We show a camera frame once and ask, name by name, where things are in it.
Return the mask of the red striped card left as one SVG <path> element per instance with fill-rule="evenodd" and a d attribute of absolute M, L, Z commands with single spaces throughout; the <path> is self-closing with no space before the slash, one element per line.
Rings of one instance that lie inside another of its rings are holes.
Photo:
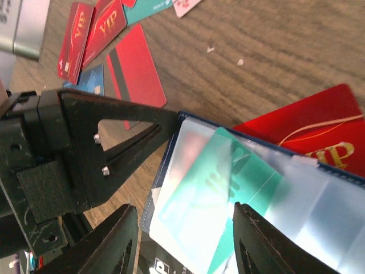
<path fill-rule="evenodd" d="M 162 108 L 167 99 L 143 28 L 134 26 L 107 55 L 118 99 Z"/>

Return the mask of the blue card left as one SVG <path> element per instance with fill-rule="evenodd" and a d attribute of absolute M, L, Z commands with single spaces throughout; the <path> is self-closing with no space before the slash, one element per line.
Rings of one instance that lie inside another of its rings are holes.
<path fill-rule="evenodd" d="M 73 88 L 79 91 L 88 92 L 96 95 L 104 95 L 104 67 L 98 65 L 94 68 L 81 72 L 78 84 L 68 81 L 63 82 L 63 88 Z"/>

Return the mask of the red vip card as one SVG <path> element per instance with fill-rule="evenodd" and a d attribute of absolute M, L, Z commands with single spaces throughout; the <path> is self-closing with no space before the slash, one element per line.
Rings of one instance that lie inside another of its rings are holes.
<path fill-rule="evenodd" d="M 239 124 L 234 130 L 364 176 L 364 114 L 347 84 Z"/>
<path fill-rule="evenodd" d="M 81 69 L 88 66 L 126 26 L 122 1 L 98 1 L 92 16 Z"/>
<path fill-rule="evenodd" d="M 93 5 L 73 2 L 58 60 L 58 75 L 72 84 L 77 84 L 88 38 Z"/>

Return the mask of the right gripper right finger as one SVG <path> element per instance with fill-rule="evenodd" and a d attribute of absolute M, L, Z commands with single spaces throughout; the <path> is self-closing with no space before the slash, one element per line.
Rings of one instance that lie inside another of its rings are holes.
<path fill-rule="evenodd" d="M 248 204 L 234 205 L 233 236 L 239 273 L 337 273 Z"/>

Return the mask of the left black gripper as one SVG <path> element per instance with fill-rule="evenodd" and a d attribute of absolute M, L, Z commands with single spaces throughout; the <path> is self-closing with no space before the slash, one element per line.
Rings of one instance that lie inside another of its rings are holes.
<path fill-rule="evenodd" d="M 6 94 L 1 103 L 1 256 L 42 256 L 71 248 L 90 231 L 82 177 L 61 88 Z"/>

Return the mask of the teal card upper left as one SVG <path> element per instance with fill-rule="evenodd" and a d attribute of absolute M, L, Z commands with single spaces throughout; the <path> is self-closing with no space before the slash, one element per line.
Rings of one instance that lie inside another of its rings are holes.
<path fill-rule="evenodd" d="M 172 5 L 172 0 L 137 0 L 134 7 L 124 6 L 127 25 L 130 26 Z"/>

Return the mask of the white card red print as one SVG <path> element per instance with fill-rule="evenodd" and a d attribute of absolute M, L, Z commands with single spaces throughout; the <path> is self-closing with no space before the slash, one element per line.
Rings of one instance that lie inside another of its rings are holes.
<path fill-rule="evenodd" d="M 200 2 L 201 0 L 174 0 L 173 7 L 175 9 L 177 17 L 182 18 Z"/>

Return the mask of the navy blue card holder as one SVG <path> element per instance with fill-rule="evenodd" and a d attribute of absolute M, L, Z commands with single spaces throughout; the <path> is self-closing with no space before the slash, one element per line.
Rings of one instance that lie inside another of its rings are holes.
<path fill-rule="evenodd" d="M 339 273 L 364 272 L 364 179 L 179 112 L 141 229 L 191 273 L 236 273 L 233 211 L 248 204 Z"/>

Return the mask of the teal VIP card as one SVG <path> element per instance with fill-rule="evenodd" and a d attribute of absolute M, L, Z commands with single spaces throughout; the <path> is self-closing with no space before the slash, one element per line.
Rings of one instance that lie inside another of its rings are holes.
<path fill-rule="evenodd" d="M 151 238 L 197 237 L 216 242 L 209 272 L 233 253 L 233 211 L 236 202 L 264 215 L 282 179 L 281 174 L 220 127 L 177 180 L 170 176 L 160 192 L 150 226 Z"/>

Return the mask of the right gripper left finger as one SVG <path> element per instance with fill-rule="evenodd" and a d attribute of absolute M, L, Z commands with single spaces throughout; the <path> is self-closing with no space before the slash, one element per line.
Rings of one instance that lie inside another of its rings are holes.
<path fill-rule="evenodd" d="M 124 204 L 92 232 L 38 273 L 133 273 L 137 209 Z"/>

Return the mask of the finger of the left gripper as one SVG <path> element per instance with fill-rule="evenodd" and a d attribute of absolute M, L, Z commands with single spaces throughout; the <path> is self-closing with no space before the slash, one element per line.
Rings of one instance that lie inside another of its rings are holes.
<path fill-rule="evenodd" d="M 175 111 L 70 89 L 59 90 L 58 96 L 90 207 L 105 203 L 178 127 Z M 94 139 L 101 120 L 151 125 L 105 151 Z"/>

